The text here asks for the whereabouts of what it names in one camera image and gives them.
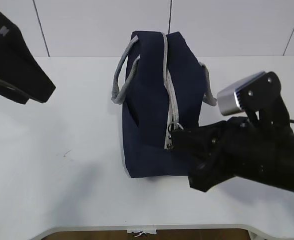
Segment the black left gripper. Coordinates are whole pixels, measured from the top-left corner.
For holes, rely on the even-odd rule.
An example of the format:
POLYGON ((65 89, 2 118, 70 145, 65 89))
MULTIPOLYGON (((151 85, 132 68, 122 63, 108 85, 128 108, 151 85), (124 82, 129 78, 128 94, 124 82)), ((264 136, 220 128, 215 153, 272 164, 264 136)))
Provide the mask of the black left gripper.
POLYGON ((0 12, 0 95, 45 103, 56 87, 29 51, 18 26, 0 12))

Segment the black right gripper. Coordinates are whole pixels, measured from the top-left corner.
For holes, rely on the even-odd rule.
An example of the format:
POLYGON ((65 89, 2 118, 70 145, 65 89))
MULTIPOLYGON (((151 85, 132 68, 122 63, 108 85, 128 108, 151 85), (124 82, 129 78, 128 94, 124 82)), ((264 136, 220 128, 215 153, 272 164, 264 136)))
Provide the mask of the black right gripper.
POLYGON ((200 164, 189 172, 191 188, 207 192, 234 177, 241 177, 276 188, 291 190, 284 173, 279 146, 292 133, 289 124, 271 124, 269 131, 254 127, 243 117, 233 117, 213 125, 171 133, 173 153, 179 157, 200 157, 200 164))

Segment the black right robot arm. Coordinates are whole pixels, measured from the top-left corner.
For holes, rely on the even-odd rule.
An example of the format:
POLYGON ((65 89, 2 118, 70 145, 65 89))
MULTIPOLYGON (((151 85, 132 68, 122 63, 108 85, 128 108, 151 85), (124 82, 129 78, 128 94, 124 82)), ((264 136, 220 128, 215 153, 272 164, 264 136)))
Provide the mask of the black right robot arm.
POLYGON ((207 192, 234 177, 294 192, 294 133, 267 136, 246 117, 171 133, 174 150, 194 160, 191 188, 207 192))

